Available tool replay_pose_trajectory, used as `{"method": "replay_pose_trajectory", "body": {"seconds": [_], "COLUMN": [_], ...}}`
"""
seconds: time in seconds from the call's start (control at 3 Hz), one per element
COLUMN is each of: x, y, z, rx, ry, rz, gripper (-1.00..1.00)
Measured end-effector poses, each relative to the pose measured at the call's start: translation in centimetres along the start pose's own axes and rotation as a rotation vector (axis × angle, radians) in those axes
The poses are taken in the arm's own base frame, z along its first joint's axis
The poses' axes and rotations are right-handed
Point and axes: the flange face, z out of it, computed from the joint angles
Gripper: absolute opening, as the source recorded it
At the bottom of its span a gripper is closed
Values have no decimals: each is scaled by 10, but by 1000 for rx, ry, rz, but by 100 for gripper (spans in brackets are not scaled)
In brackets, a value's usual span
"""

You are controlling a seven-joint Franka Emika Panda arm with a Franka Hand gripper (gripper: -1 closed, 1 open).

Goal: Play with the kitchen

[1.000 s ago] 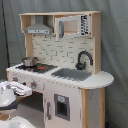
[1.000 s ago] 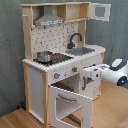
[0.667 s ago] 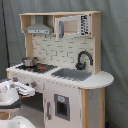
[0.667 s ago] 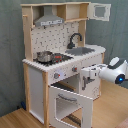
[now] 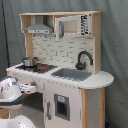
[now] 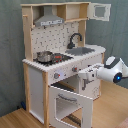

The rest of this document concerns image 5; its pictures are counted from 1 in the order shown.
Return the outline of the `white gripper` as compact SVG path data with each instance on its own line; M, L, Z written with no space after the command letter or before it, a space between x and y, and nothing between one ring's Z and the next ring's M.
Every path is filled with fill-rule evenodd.
M22 99L22 93L35 93L36 87L31 85L17 84L14 77L4 77L0 80L0 94L3 100Z

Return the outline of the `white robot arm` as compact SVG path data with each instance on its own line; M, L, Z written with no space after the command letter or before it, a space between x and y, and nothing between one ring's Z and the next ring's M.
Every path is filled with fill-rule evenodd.
M14 77L7 76L0 80L0 109L9 111L7 119L0 119L0 128L36 128L26 116L16 115L23 100L23 94Z

